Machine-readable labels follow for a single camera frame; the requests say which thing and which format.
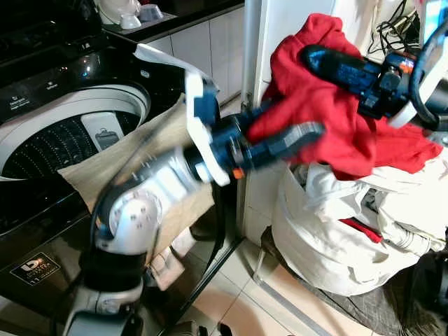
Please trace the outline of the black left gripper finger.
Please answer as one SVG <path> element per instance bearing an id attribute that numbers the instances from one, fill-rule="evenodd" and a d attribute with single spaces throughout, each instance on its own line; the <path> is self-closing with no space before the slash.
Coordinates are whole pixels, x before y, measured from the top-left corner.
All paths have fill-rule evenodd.
<path id="1" fill-rule="evenodd" d="M 248 129 L 276 103 L 275 101 L 262 101 L 256 108 L 243 108 L 237 114 L 237 125 L 240 129 Z"/>
<path id="2" fill-rule="evenodd" d="M 275 161 L 294 157 L 302 148 L 316 143 L 324 132 L 326 128 L 322 122 L 301 122 L 262 139 L 259 168 L 272 165 Z"/>

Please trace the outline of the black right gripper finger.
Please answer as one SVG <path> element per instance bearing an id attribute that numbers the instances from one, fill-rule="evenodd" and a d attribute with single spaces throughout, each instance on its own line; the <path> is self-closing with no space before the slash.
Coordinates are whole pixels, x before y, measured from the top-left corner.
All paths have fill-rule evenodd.
<path id="1" fill-rule="evenodd" d="M 377 65 L 323 45 L 302 48 L 301 62 L 314 76 L 356 95 L 370 90 L 379 77 Z"/>

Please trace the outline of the red garment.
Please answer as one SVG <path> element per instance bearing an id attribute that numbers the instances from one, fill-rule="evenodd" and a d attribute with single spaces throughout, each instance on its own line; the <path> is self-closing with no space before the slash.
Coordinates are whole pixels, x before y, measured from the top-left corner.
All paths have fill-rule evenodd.
<path id="1" fill-rule="evenodd" d="M 396 129 L 384 119 L 358 114 L 358 98 L 301 64 L 301 48 L 313 44 L 361 57 L 346 39 L 341 19 L 311 13 L 301 30 L 283 39 L 272 53 L 272 80 L 263 96 L 273 103 L 247 131 L 249 141 L 257 143 L 294 124 L 320 122 L 325 128 L 323 137 L 292 161 L 330 165 L 342 181 L 370 176 L 375 167 L 417 173 L 426 161 L 442 153 L 444 147 L 429 141 L 419 126 Z"/>

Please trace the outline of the folding washer lid white edge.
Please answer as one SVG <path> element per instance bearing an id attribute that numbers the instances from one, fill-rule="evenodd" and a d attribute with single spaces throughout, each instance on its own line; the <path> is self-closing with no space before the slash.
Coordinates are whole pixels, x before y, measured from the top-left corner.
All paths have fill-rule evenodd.
<path id="1" fill-rule="evenodd" d="M 186 63 L 186 61 L 173 57 L 173 55 L 163 53 L 150 45 L 144 43 L 137 44 L 133 55 L 148 63 L 167 64 L 181 68 L 183 70 L 183 87 L 188 97 L 198 97 L 202 90 L 213 93 L 219 91 L 217 84 L 214 83 L 212 77 L 208 76 L 207 73 L 199 70 L 195 65 Z"/>

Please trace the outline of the beige cloth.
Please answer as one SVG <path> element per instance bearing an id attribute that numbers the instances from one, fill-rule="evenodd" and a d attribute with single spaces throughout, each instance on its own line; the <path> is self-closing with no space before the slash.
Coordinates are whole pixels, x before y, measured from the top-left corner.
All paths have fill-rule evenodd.
<path id="1" fill-rule="evenodd" d="M 131 154 L 136 153 L 136 157 L 132 163 L 126 165 L 127 175 L 151 155 L 157 156 L 176 145 L 185 146 L 189 143 L 185 114 L 185 103 L 171 106 L 169 110 L 140 125 L 112 147 L 57 172 L 77 189 L 81 199 L 92 210 L 103 186 L 125 165 Z M 198 191 L 173 206 L 161 221 L 163 227 L 157 238 L 153 256 L 171 246 L 175 238 L 198 221 L 211 205 L 214 205 L 212 188 L 205 183 Z"/>

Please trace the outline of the small red cloth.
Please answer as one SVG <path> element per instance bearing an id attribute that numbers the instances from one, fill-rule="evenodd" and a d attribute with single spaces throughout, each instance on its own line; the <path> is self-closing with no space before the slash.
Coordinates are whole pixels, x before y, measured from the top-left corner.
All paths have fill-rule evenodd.
<path id="1" fill-rule="evenodd" d="M 367 238 L 370 239 L 372 243 L 378 244 L 383 241 L 383 236 L 380 233 L 378 233 L 377 230 L 375 230 L 372 227 L 369 227 L 368 225 L 362 223 L 359 220 L 356 220 L 356 218 L 345 218 L 344 220 L 339 221 L 348 225 L 350 228 L 354 228 L 358 232 L 364 234 Z"/>

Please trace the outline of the cream white laundry bag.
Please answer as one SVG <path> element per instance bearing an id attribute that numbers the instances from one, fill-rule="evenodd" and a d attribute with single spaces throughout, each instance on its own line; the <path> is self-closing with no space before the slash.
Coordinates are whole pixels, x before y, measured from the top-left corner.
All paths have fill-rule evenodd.
<path id="1" fill-rule="evenodd" d="M 426 253 L 445 248 L 447 153 L 417 173 L 375 167 L 356 181 L 340 181 L 324 165 L 287 169 L 277 201 L 272 236 L 287 266 L 324 291 L 368 293 Z M 374 228 L 383 241 L 372 243 L 340 222 L 345 218 Z"/>

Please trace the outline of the pale pink cloth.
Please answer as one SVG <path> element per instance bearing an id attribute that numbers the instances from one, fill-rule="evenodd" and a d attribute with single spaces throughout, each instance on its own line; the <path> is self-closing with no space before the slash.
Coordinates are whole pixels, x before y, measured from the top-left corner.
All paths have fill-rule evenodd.
<path id="1" fill-rule="evenodd" d="M 153 287 L 159 288 L 160 291 L 166 291 L 182 275 L 186 269 L 181 259 L 188 254 L 196 242 L 191 231 L 186 228 L 169 247 L 154 257 L 148 266 L 148 273 L 153 279 Z"/>

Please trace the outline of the small grey bowl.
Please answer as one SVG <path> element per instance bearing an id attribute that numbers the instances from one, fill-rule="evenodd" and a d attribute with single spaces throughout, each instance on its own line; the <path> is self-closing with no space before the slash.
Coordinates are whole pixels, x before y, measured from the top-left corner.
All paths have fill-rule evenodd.
<path id="1" fill-rule="evenodd" d="M 140 22 L 156 22 L 156 20 L 162 20 L 165 13 L 157 4 L 147 3 L 140 6 L 137 17 Z"/>

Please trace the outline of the white kitchen appliance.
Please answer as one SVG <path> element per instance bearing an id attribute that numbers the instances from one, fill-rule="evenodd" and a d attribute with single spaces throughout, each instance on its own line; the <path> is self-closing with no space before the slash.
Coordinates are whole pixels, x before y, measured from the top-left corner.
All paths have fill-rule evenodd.
<path id="1" fill-rule="evenodd" d="M 103 25 L 118 25 L 122 29 L 136 29 L 143 25 L 139 19 L 138 0 L 93 0 Z"/>

